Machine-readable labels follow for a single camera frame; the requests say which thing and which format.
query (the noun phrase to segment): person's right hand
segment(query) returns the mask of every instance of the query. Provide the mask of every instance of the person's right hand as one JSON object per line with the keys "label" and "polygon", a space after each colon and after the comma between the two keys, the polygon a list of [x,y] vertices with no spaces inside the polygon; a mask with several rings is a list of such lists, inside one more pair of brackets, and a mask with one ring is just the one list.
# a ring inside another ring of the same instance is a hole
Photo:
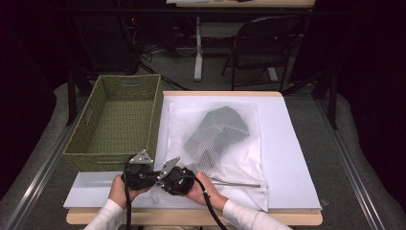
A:
{"label": "person's right hand", "polygon": [[[204,185],[213,208],[222,212],[228,198],[218,192],[217,188],[214,186],[210,178],[205,173],[198,172],[195,176]],[[188,192],[187,197],[196,203],[206,205],[203,191],[197,181],[194,181],[192,189]]]}

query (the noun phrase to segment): hand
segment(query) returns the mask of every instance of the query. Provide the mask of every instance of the hand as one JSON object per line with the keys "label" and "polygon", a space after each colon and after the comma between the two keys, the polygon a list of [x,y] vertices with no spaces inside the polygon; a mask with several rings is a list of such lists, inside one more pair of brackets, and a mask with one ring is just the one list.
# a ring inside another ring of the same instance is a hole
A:
{"label": "hand", "polygon": [[[108,198],[116,202],[120,207],[125,209],[126,207],[126,197],[125,197],[125,185],[122,181],[122,178],[120,175],[116,175],[113,179],[113,184],[111,185],[110,189],[110,194],[108,195]],[[150,188],[145,188],[142,190],[134,191],[131,189],[128,189],[129,193],[129,198],[132,202],[135,197],[137,197],[139,194],[143,194],[150,190]]]}
{"label": "hand", "polygon": [[[210,197],[210,202],[212,203],[213,208],[222,212],[228,198],[218,192],[217,188],[205,173],[198,172],[195,176],[204,185],[206,192]],[[197,181],[194,181],[192,189],[188,192],[187,197],[196,203],[206,205],[203,191]]]}

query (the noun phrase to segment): person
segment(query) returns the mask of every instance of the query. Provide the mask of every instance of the person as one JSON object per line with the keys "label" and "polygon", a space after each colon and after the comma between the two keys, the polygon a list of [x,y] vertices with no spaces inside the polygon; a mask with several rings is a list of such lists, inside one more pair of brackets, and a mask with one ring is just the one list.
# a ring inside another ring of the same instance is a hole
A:
{"label": "person", "polygon": [[[268,214],[243,207],[235,201],[222,195],[214,186],[210,178],[203,172],[198,172],[196,175],[204,185],[207,194],[210,196],[210,202],[217,211],[223,213],[223,217],[237,229],[253,229],[253,230],[287,230],[290,229],[285,224],[272,218]],[[129,190],[131,201],[139,194],[145,193],[150,188],[140,191]],[[191,190],[187,193],[187,198],[196,203],[206,205],[203,191],[197,182],[194,182]],[[84,230],[93,229],[118,229],[123,223],[125,217],[126,198],[124,194],[124,183],[120,175],[116,175],[111,185],[108,199],[99,210],[98,214],[84,228]]]}

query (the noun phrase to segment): person's left hand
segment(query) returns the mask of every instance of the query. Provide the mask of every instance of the person's left hand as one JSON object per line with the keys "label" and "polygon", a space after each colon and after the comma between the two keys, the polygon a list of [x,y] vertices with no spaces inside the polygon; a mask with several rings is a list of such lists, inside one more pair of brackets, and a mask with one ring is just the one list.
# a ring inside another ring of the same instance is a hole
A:
{"label": "person's left hand", "polygon": [[[120,207],[123,209],[126,208],[126,198],[125,198],[125,191],[124,191],[124,183],[122,181],[121,175],[116,175],[113,179],[113,184],[111,185],[110,189],[110,194],[108,195],[108,198],[116,202]],[[135,197],[137,197],[139,194],[143,194],[150,190],[150,188],[145,188],[139,191],[134,191],[131,189],[128,189],[128,194],[129,198],[134,200]]]}

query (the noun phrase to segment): clear plastic bag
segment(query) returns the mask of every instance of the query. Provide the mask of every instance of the clear plastic bag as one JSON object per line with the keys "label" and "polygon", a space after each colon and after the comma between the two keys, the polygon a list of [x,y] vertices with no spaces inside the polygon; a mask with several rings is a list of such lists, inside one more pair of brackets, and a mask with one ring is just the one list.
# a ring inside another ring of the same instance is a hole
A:
{"label": "clear plastic bag", "polygon": [[[166,161],[206,173],[228,198],[268,210],[268,188],[261,170],[260,131],[254,103],[171,103]],[[182,196],[152,188],[158,204],[199,208]]]}

